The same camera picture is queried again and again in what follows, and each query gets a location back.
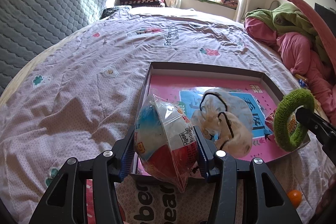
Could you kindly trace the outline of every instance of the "green ring toy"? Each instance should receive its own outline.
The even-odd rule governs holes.
[[[308,132],[308,129],[299,123],[294,133],[291,136],[288,134],[288,118],[300,106],[314,111],[314,97],[310,90],[298,89],[284,96],[274,115],[273,129],[275,140],[287,152],[297,149]]]

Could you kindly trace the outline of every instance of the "plastic-wrapped plush toy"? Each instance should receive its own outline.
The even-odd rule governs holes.
[[[235,158],[246,156],[252,147],[253,116],[246,102],[223,89],[207,90],[199,110],[195,110],[191,122],[199,126],[204,137],[214,138],[218,149]]]
[[[184,192],[198,151],[193,125],[180,107],[149,95],[136,121],[134,149],[147,173]]]

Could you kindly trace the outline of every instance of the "green clothing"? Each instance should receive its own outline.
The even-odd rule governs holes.
[[[261,20],[279,35],[287,32],[298,32],[304,35],[312,42],[313,50],[318,53],[321,60],[326,64],[331,64],[319,34],[308,18],[292,3],[281,4],[272,11],[259,9],[248,12],[245,18],[249,17]]]

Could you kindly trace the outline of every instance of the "black object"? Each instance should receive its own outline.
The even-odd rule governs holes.
[[[328,25],[333,35],[336,37],[336,11],[332,8],[324,7],[315,3],[315,11],[322,17],[324,22]]]
[[[236,160],[194,127],[202,177],[215,182],[207,224],[235,223],[237,179],[244,180],[243,224],[302,223],[287,194],[260,158]]]
[[[122,224],[114,182],[128,176],[134,157],[135,127],[111,150],[95,159],[70,158],[61,167],[38,203],[30,224],[87,224],[86,180],[92,179],[96,223]]]
[[[316,135],[322,150],[336,165],[336,128],[317,114],[301,107],[296,111],[296,120]],[[314,215],[309,224],[329,224],[336,220],[336,195],[320,216]]]

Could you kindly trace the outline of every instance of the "pink clothing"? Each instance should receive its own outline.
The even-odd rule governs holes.
[[[309,39],[298,32],[289,32],[277,38],[277,45],[283,64],[291,74],[305,75],[309,68],[312,48]]]
[[[308,79],[311,92],[330,121],[336,124],[336,87],[328,82],[332,69],[326,67],[318,54],[311,50],[311,41],[298,32],[276,37],[276,31],[273,32],[256,18],[247,18],[244,25],[249,36],[278,51],[283,64],[293,75],[304,75]]]
[[[273,31],[261,20],[249,17],[245,19],[244,27],[248,35],[255,40],[263,42],[271,48],[276,45],[274,44],[274,41],[277,39],[277,31]]]

